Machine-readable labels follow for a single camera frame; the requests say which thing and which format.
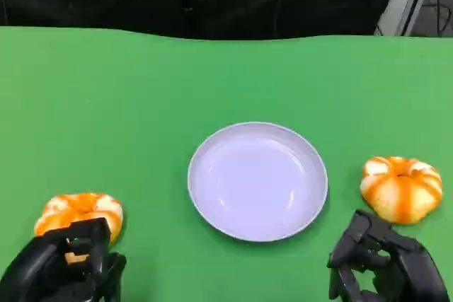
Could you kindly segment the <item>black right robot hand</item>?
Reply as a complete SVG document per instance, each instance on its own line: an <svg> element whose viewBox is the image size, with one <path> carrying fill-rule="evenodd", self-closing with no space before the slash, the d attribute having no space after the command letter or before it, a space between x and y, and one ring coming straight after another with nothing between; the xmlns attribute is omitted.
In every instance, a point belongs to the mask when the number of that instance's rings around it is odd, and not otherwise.
<svg viewBox="0 0 453 302"><path fill-rule="evenodd" d="M333 251L329 298L342 301L449 301L440 272L415 238L376 214L356 210Z"/></svg>

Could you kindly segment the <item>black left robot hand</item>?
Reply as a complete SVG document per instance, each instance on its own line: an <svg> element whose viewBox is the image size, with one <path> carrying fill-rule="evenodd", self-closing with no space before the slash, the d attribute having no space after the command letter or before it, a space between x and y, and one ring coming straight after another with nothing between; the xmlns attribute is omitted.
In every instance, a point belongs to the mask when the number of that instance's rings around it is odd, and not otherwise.
<svg viewBox="0 0 453 302"><path fill-rule="evenodd" d="M120 301L126 257L103 217L34 237L1 278L2 301Z"/></svg>

